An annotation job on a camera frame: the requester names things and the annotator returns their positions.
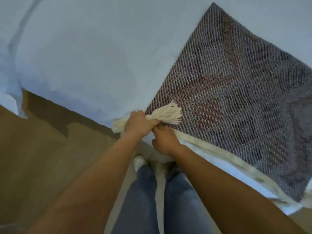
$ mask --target tassel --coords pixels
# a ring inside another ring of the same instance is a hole
[[[178,125],[181,122],[181,117],[182,117],[181,108],[179,108],[173,100],[171,101],[171,103],[167,104],[166,106],[158,108],[154,110],[152,114],[145,116],[147,120],[157,119],[164,123],[174,124],[174,125]],[[124,126],[126,125],[126,122],[128,121],[128,119],[129,119],[129,116],[115,120],[113,122],[112,131],[114,133],[123,132]]]

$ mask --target gray rug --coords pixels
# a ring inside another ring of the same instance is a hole
[[[312,70],[213,3],[148,108],[257,168],[295,201],[312,176]]]

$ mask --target brown floor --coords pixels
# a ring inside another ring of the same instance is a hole
[[[24,231],[69,181],[118,139],[107,127],[48,100],[30,93],[25,98],[29,119],[0,106],[0,234]],[[139,149],[153,156],[148,145]],[[134,179],[129,166],[105,233],[110,233]],[[161,195],[156,194],[159,213]],[[291,217],[312,234],[312,210],[302,209]]]

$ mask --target blue jeans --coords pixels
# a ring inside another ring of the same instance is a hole
[[[153,169],[143,165],[127,192],[112,234],[159,234],[156,186]],[[176,167],[166,178],[163,222],[165,234],[212,233],[197,193]]]

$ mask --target rug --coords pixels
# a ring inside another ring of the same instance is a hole
[[[213,3],[147,113],[171,100],[172,128],[234,154],[300,202],[312,177],[312,69]]]

